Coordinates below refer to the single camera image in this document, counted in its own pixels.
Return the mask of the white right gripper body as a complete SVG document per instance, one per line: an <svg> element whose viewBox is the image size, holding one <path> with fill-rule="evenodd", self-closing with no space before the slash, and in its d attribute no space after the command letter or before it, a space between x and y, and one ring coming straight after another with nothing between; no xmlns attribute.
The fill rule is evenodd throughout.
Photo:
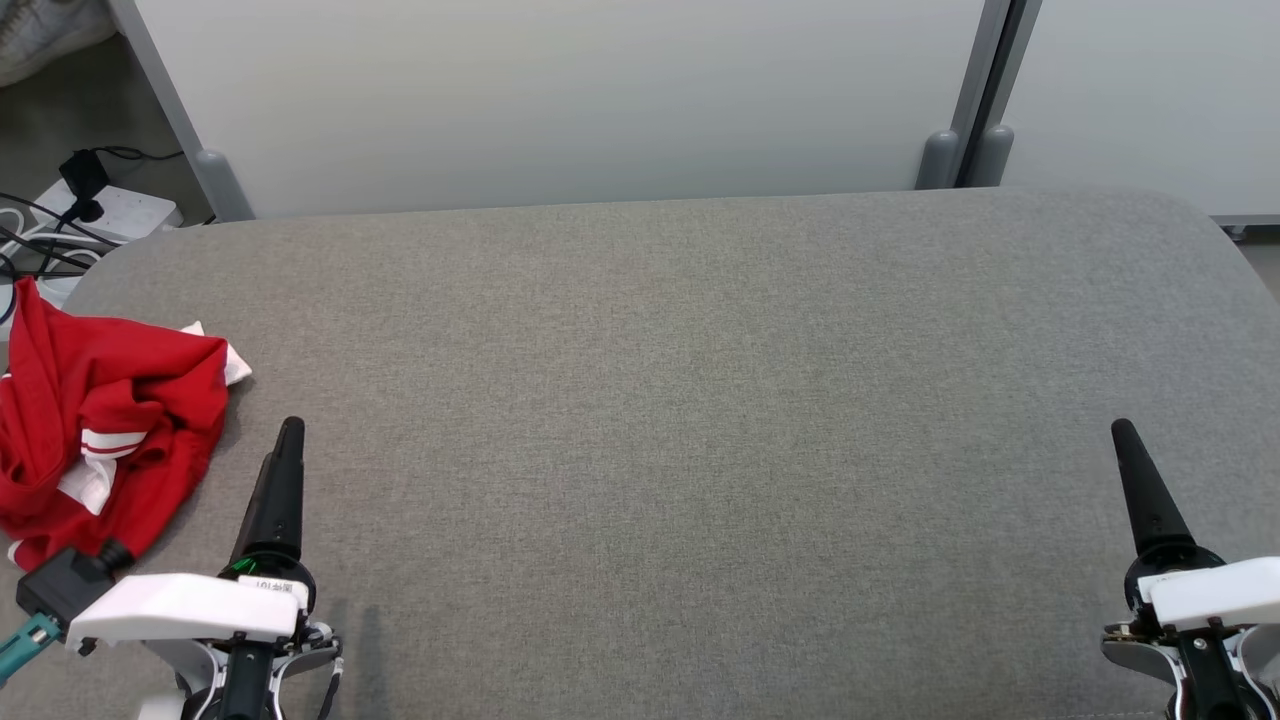
<svg viewBox="0 0 1280 720"><path fill-rule="evenodd" d="M1280 557L1165 546L1129 566L1124 591L1133 616L1103 628L1101 650L1172 688L1165 720L1280 720Z"/></svg>

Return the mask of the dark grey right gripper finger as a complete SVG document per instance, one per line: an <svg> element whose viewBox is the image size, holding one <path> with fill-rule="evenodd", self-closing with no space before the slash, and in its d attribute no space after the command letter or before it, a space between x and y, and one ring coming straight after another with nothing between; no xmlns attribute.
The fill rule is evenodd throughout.
<svg viewBox="0 0 1280 720"><path fill-rule="evenodd" d="M1197 543L1134 423L1110 427L1126 505L1135 559L1142 562L1189 562Z"/></svg>

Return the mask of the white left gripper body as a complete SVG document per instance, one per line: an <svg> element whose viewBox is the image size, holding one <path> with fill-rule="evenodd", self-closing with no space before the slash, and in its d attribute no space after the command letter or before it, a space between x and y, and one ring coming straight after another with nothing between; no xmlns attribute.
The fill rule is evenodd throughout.
<svg viewBox="0 0 1280 720"><path fill-rule="evenodd" d="M67 643L81 653L141 643L174 671L175 689L143 697L136 720L288 720L284 682L323 669L317 720L330 720L344 646L311 618L316 594L301 561L265 553L218 577L132 575L70 621Z"/></svg>

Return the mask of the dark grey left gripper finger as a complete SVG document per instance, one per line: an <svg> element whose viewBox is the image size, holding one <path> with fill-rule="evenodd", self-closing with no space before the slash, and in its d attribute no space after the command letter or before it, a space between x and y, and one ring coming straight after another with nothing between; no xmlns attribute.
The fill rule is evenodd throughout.
<svg viewBox="0 0 1280 720"><path fill-rule="evenodd" d="M230 556L232 562L265 553L298 562L305 505L305 421L288 416L264 456Z"/></svg>

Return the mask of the red Bulls 23 jersey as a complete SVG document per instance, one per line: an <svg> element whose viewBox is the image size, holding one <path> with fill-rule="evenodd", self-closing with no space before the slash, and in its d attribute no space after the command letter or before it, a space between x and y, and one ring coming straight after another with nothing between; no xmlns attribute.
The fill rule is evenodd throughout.
<svg viewBox="0 0 1280 720"><path fill-rule="evenodd" d="M223 432L228 342L119 318L74 316L78 454L40 524L0 527L0 561L31 570L114 539L148 552L209 469Z"/></svg>

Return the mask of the white power strip with sockets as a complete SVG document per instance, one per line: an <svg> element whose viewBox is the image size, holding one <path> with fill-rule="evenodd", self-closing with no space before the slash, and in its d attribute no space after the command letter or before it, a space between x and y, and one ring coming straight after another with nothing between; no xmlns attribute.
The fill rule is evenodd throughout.
<svg viewBox="0 0 1280 720"><path fill-rule="evenodd" d="M129 243L143 240L152 234L174 231L184 224L184 215L175 202L138 193L129 190L108 186L99 196L97 201L104 208L104 215L97 222L72 222L61 227L60 234L78 234L84 228L92 234L109 240L114 243ZM58 179L45 190L36 200L36 204L47 211L28 208L35 224L51 231L59 223L59 215L73 202L73 196L63 179Z"/></svg>

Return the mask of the black power adapter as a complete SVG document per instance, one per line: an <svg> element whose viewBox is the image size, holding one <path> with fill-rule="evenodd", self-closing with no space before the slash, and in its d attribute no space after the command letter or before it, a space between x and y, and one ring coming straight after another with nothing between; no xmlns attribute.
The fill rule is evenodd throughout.
<svg viewBox="0 0 1280 720"><path fill-rule="evenodd" d="M73 196L72 205L59 215L59 219L86 223L101 219L105 211L97 196L108 187L109 177L97 151L76 150L58 169Z"/></svg>

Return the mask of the narrow white partition panel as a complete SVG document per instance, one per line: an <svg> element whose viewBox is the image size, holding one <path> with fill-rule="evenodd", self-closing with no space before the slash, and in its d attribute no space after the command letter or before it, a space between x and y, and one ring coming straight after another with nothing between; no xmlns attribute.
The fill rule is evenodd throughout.
<svg viewBox="0 0 1280 720"><path fill-rule="evenodd" d="M1005 184L1108 184L1280 218L1280 0L1042 0Z"/></svg>

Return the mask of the wide white partition panel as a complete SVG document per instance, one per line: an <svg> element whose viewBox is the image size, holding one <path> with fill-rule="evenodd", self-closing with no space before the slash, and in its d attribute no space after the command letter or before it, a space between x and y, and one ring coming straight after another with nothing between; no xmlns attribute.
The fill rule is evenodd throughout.
<svg viewBox="0 0 1280 720"><path fill-rule="evenodd" d="M257 218L909 190L984 0L137 0Z"/></svg>

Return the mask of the pale sneaker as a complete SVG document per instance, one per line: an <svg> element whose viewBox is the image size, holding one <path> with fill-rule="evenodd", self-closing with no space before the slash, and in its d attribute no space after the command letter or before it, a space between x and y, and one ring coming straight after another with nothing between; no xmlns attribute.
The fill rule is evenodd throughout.
<svg viewBox="0 0 1280 720"><path fill-rule="evenodd" d="M0 88L115 33L106 0L0 0Z"/></svg>

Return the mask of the single grey partition post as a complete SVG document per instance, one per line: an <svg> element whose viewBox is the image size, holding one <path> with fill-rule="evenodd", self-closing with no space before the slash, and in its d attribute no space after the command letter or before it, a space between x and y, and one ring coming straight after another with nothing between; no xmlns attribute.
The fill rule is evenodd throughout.
<svg viewBox="0 0 1280 720"><path fill-rule="evenodd" d="M225 154L204 146L163 63L152 33L145 24L137 0L108 0L108 5L118 29L128 40L132 53L150 82L216 219L221 222L255 219L253 209Z"/></svg>

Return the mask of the dark grey paired partition post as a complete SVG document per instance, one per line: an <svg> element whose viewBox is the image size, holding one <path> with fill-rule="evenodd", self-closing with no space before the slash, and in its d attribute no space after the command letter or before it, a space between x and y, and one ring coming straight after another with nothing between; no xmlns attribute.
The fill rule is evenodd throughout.
<svg viewBox="0 0 1280 720"><path fill-rule="evenodd" d="M954 124L965 141L957 187L995 187L1004 178L1015 129L1005 117L1043 0L986 0Z"/></svg>

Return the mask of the light grey paired partition post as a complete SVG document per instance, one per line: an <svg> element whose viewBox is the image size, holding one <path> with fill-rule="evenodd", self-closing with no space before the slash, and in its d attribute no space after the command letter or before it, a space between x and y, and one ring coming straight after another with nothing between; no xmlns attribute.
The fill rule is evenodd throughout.
<svg viewBox="0 0 1280 720"><path fill-rule="evenodd" d="M988 86L997 73L1014 4L1015 0L984 0L950 127L925 141L916 190L947 190L965 183L968 156L977 147L989 114Z"/></svg>

